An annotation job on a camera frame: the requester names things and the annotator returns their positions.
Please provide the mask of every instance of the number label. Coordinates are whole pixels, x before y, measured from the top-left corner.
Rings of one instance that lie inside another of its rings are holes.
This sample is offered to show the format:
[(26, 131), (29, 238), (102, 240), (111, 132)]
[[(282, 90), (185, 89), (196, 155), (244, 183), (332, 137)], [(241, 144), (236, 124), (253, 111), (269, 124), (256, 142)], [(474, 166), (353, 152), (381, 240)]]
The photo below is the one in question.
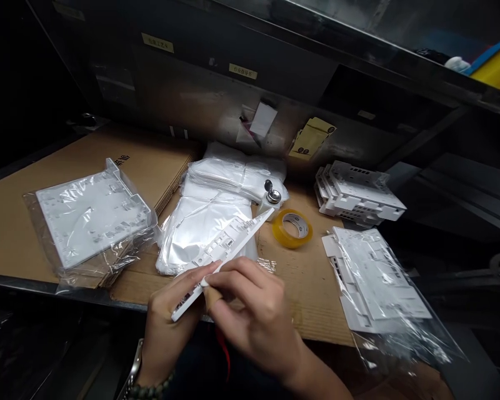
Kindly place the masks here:
[(146, 33), (141, 33), (143, 36), (143, 42), (149, 46), (160, 48), (161, 50), (168, 51), (169, 53), (174, 53), (174, 45), (172, 42), (164, 41), (154, 36), (147, 35)]

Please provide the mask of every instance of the red string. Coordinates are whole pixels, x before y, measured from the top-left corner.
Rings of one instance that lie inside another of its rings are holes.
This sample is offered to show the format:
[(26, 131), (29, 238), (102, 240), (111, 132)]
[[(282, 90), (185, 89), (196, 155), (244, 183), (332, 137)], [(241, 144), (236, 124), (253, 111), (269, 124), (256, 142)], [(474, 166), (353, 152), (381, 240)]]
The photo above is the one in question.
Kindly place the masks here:
[(215, 334), (217, 335), (217, 342), (222, 347), (222, 351), (226, 355), (226, 364), (228, 365), (228, 373), (226, 374), (226, 383), (229, 380), (229, 371), (230, 371), (230, 362), (229, 362), (229, 352), (228, 347), (226, 347), (226, 339), (224, 338), (224, 334), (222, 331), (215, 326)]

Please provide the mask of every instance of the metal shelf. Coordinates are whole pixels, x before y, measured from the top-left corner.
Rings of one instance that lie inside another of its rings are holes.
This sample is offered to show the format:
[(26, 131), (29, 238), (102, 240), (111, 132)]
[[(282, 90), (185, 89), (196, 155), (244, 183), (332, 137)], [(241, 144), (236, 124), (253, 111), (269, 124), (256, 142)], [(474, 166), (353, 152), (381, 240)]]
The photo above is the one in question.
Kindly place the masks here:
[(357, 71), (457, 107), (500, 114), (500, 90), (287, 0), (180, 0)]

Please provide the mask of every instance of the metal wall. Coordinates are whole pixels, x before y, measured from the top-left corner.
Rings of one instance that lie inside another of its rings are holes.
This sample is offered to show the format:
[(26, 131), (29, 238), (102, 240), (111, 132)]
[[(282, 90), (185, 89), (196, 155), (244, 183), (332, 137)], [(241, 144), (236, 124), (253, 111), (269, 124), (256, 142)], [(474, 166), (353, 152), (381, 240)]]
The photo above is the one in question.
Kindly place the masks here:
[[(320, 117), (338, 129), (309, 167), (290, 165), (309, 176), (335, 158), (374, 167), (409, 139), (316, 107), (337, 63), (186, 4), (60, 1), (81, 20), (51, 2), (29, 3), (90, 105), (111, 119), (281, 157), (307, 120)], [(145, 31), (172, 40), (177, 54), (145, 45)], [(226, 73), (234, 59), (259, 71), (261, 87)], [(239, 116), (260, 99), (278, 110), (262, 148), (238, 141)]]
[(500, 40), (500, 0), (291, 0), (407, 49), (473, 61)]

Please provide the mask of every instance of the plastic bag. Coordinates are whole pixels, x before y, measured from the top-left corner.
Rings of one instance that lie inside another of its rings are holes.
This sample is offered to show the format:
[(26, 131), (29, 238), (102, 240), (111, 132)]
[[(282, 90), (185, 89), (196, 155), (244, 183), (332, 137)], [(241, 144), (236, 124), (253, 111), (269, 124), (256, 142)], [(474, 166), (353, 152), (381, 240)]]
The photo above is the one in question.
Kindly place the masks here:
[(322, 241), (368, 370), (387, 372), (389, 363), (407, 365), (417, 359), (429, 364), (466, 359), (377, 229), (334, 227)]
[[(233, 193), (197, 185), (186, 179), (182, 198), (163, 223), (158, 241), (156, 268), (163, 275), (177, 275), (231, 220), (252, 219), (251, 202)], [(256, 260), (255, 241), (249, 241), (236, 257)]]
[(159, 233), (156, 213), (110, 158), (102, 172), (23, 197), (61, 279), (57, 293), (102, 286)]
[(283, 161), (261, 156), (246, 156), (218, 142), (208, 145), (204, 158), (190, 163), (187, 172), (195, 183), (240, 194), (259, 203), (267, 193), (268, 179), (282, 195), (281, 203), (289, 198), (283, 185), (286, 167)]

